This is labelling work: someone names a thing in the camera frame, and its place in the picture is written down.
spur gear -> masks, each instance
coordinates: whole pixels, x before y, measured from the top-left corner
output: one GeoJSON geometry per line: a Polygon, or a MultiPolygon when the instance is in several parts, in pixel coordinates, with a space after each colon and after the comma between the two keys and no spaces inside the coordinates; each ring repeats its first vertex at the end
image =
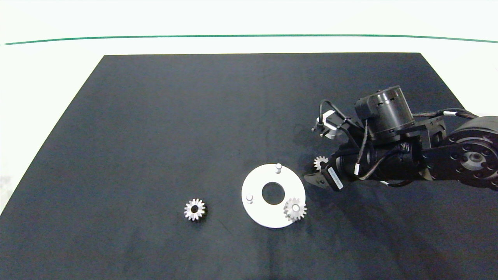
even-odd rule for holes
{"type": "Polygon", "coordinates": [[[204,202],[198,198],[190,200],[185,206],[185,218],[191,221],[197,221],[206,213],[204,202]]]}
{"type": "Polygon", "coordinates": [[[322,163],[322,162],[323,162],[323,163],[328,163],[328,162],[329,162],[329,159],[328,159],[328,158],[326,158],[326,157],[324,157],[324,156],[319,156],[319,157],[317,157],[317,158],[313,161],[313,163],[315,164],[315,168],[316,168],[316,170],[317,170],[317,171],[320,171],[320,169],[322,168],[322,165],[321,165],[321,163],[322,163]]]}
{"type": "Polygon", "coordinates": [[[307,209],[306,205],[299,201],[299,198],[291,198],[285,203],[283,210],[289,221],[295,222],[304,218],[307,209]]]}

center hole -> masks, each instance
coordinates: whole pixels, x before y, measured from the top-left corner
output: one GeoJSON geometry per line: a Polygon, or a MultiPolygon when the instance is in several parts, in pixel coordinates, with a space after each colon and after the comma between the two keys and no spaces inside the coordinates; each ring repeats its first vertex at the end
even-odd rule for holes
{"type": "Polygon", "coordinates": [[[277,205],[285,197],[285,192],[280,184],[270,182],[263,187],[261,191],[263,199],[271,205],[277,205]]]}

small gear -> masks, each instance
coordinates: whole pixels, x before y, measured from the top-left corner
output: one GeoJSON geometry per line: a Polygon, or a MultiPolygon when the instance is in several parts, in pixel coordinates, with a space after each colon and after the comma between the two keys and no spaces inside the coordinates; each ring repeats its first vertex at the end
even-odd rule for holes
{"type": "Polygon", "coordinates": [[[313,163],[315,164],[315,168],[316,170],[320,171],[320,169],[322,168],[322,165],[321,163],[328,163],[329,162],[329,159],[327,157],[324,157],[324,156],[319,156],[317,157],[313,163]]]}
{"type": "Polygon", "coordinates": [[[198,198],[194,198],[186,204],[183,214],[185,214],[185,218],[188,220],[197,221],[206,213],[205,210],[204,202],[198,198]]]}
{"type": "Polygon", "coordinates": [[[283,210],[283,213],[289,221],[295,222],[304,218],[307,209],[306,205],[299,201],[299,198],[291,198],[285,203],[283,210]]]}

black table mat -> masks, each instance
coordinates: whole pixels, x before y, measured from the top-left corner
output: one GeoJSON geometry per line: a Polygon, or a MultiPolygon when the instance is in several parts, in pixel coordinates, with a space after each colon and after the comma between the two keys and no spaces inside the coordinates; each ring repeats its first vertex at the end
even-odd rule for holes
{"type": "Polygon", "coordinates": [[[302,178],[338,148],[310,130],[321,99],[354,116],[394,85],[413,112],[461,107],[417,53],[105,56],[0,216],[0,279],[496,279],[487,189],[303,180],[302,221],[246,214],[252,169],[302,178]],[[202,223],[183,216],[192,198],[202,223]]]}

white wall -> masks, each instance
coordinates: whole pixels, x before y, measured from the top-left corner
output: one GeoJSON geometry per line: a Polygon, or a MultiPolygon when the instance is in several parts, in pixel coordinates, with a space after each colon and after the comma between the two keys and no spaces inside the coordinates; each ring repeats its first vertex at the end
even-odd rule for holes
{"type": "Polygon", "coordinates": [[[389,34],[498,41],[496,1],[0,1],[0,212],[106,54],[420,52],[470,111],[497,115],[498,43],[391,37],[89,36],[389,34]]]}

